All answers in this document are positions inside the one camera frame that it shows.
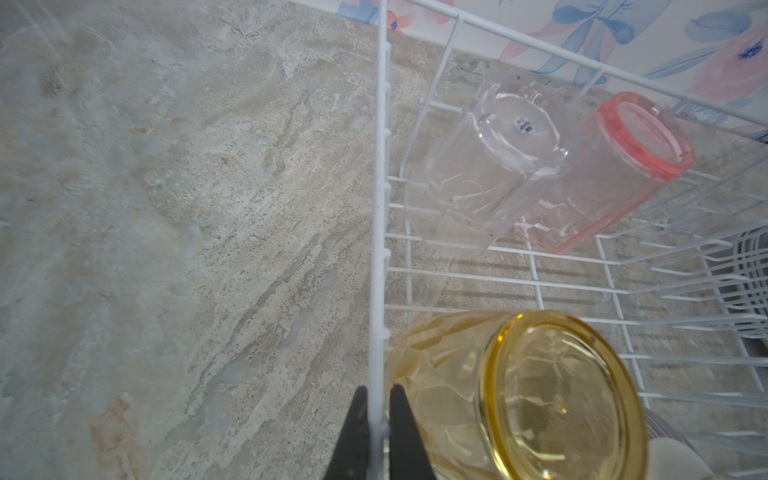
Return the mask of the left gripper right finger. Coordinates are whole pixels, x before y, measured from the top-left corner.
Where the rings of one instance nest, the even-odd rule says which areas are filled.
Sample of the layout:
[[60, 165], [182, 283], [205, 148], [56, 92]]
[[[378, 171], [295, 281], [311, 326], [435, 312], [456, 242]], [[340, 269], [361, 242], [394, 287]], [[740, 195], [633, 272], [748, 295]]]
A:
[[389, 474], [392, 480], [436, 480], [405, 389], [390, 391]]

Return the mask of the yellow glass cup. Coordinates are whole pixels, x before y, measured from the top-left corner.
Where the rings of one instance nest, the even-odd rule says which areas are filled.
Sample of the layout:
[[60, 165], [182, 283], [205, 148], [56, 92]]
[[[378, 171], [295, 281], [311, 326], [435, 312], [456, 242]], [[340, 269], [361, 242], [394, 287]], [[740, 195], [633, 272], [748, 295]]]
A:
[[465, 311], [404, 332], [386, 363], [440, 479], [641, 479], [642, 404], [614, 349], [566, 313]]

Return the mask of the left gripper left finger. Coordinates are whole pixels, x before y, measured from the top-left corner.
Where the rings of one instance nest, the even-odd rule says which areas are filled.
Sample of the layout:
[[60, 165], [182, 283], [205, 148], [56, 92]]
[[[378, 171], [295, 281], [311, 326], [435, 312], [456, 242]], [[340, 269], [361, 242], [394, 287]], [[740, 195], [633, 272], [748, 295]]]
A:
[[324, 480], [365, 480], [370, 461], [368, 391], [359, 386], [344, 419]]

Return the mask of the clear glass cup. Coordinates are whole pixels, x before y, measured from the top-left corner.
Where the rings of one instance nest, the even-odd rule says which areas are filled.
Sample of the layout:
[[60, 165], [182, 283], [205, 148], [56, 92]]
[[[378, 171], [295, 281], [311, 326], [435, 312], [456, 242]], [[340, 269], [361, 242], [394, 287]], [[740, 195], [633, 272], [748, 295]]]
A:
[[409, 176], [412, 234], [452, 255], [487, 249], [565, 175], [581, 143], [559, 95], [522, 75], [489, 74]]

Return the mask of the pink glass cup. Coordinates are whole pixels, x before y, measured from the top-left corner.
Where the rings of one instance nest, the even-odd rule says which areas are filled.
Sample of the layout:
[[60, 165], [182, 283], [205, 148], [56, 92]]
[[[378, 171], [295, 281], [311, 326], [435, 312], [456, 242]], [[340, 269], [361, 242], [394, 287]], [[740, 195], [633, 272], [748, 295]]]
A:
[[565, 254], [624, 219], [695, 161], [690, 136], [653, 101], [621, 92], [582, 116], [582, 150], [515, 224], [531, 246]]

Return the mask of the white wire dish rack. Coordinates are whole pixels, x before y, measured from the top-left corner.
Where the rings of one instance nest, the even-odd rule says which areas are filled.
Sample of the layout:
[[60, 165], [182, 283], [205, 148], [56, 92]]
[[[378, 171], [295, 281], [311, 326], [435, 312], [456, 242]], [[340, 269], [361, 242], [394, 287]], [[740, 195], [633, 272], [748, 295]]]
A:
[[[765, 478], [767, 342], [725, 329], [705, 249], [767, 227], [766, 3], [367, 1], [363, 10], [378, 40], [367, 478], [390, 478], [395, 341], [447, 314], [535, 310], [598, 332], [643, 413], [677, 429], [713, 479]], [[559, 95], [582, 143], [582, 116], [617, 93], [642, 95], [680, 122], [695, 161], [568, 253], [534, 249], [518, 221], [483, 251], [437, 249], [410, 230], [406, 184], [493, 72]]]

